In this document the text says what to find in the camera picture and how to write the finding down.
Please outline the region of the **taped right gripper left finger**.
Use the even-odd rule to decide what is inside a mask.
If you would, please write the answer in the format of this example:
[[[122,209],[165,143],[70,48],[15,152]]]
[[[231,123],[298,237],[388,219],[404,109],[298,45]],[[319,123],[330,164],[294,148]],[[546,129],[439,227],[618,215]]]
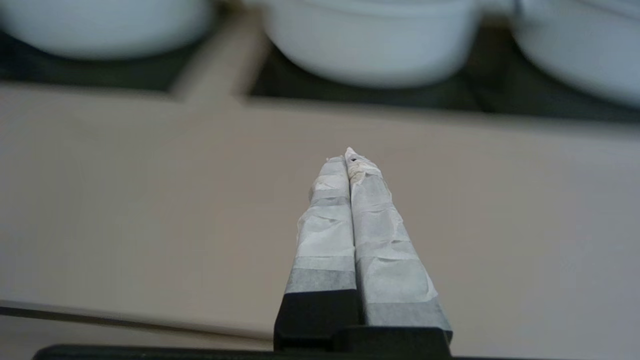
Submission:
[[[328,350],[362,322],[350,184],[343,156],[329,158],[297,223],[297,248],[274,323],[274,350]]]

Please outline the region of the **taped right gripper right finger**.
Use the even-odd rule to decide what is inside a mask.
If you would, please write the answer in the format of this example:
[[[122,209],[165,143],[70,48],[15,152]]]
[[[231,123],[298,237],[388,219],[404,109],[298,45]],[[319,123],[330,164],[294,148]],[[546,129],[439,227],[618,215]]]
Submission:
[[[380,168],[352,148],[346,150],[345,160],[365,324],[438,328],[451,342],[453,329],[438,291],[413,246]]]

